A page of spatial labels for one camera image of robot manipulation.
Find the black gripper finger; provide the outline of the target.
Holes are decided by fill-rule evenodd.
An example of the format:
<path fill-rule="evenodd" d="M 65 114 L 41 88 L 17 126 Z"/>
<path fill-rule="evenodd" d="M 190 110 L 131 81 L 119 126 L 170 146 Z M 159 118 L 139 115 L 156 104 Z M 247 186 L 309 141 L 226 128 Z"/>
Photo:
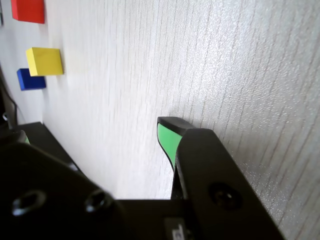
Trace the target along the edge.
<path fill-rule="evenodd" d="M 0 137 L 0 237 L 3 240 L 120 240 L 123 226 L 105 191 L 65 163 Z"/>
<path fill-rule="evenodd" d="M 178 177 L 202 240 L 281 240 L 283 235 L 213 130 L 157 119 L 157 139 Z"/>

